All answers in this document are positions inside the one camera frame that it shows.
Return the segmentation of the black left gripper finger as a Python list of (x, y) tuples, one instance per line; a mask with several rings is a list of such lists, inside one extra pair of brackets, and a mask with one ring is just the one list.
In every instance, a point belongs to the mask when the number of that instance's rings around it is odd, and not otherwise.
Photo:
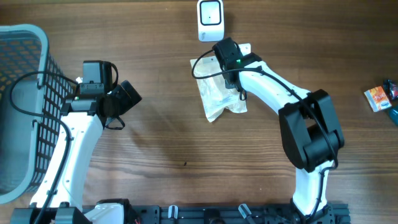
[(121, 83), (121, 87), (124, 89), (123, 102), (126, 107), (132, 108), (142, 100), (141, 95), (138, 94), (136, 89), (131, 85), (129, 81), (123, 81)]
[(122, 83), (117, 85), (112, 91), (112, 95), (116, 97), (118, 112), (117, 115), (120, 116), (130, 110), (133, 107), (133, 100), (130, 95), (132, 86), (130, 83)]

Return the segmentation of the beige plastic pouch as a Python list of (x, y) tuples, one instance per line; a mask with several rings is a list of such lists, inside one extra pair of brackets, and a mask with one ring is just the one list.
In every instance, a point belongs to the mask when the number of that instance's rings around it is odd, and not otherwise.
[(209, 57), (212, 52), (205, 52), (200, 58), (191, 59), (191, 75), (197, 81), (198, 90), (203, 103), (207, 120), (214, 122), (224, 110), (232, 113), (247, 112), (246, 102), (239, 99), (239, 92), (227, 89), (222, 75), (210, 77), (221, 72), (220, 65), (215, 56)]

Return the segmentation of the orange tissue pack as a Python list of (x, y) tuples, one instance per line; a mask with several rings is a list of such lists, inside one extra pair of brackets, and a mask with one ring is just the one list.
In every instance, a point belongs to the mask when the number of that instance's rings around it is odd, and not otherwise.
[(374, 112), (386, 110), (392, 106), (382, 86), (369, 89), (364, 92), (364, 95)]

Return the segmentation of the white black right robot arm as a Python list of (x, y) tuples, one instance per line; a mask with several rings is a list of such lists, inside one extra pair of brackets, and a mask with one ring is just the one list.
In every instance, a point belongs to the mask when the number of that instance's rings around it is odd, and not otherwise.
[(315, 221), (327, 205), (328, 174), (338, 167), (345, 144), (330, 95), (291, 84), (254, 53), (234, 55), (220, 67), (229, 84), (256, 95), (278, 114), (282, 147), (296, 168), (293, 205), (303, 222)]

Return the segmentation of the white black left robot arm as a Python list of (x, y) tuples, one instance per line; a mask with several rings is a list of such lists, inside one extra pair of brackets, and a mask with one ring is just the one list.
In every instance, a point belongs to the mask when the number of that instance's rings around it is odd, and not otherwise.
[(60, 111), (58, 140), (39, 189), (30, 206), (16, 208), (11, 223), (135, 223), (127, 199), (100, 201), (83, 212), (83, 190), (93, 150), (109, 123), (141, 101), (127, 81), (106, 90), (98, 83), (81, 83)]

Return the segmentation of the white barcode scanner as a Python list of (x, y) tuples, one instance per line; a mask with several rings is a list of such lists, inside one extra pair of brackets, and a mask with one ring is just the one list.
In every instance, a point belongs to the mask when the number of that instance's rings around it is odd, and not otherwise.
[(217, 42), (224, 38), (224, 5), (222, 0), (197, 2), (198, 40)]

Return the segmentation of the grey plastic shopping basket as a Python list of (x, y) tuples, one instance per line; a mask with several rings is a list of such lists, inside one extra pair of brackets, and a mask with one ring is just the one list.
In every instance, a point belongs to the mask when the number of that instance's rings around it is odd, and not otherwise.
[(31, 24), (1, 26), (1, 203), (38, 189), (57, 143), (63, 99), (73, 91)]

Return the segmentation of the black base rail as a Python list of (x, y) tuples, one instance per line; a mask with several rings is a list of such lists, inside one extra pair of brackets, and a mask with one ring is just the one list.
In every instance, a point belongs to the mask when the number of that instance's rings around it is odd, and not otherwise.
[(317, 214), (307, 220), (292, 203), (275, 203), (263, 206), (241, 204), (235, 207), (169, 207), (131, 206), (126, 223), (133, 224), (283, 224), (319, 223), (350, 224), (351, 216), (347, 204), (328, 203)]

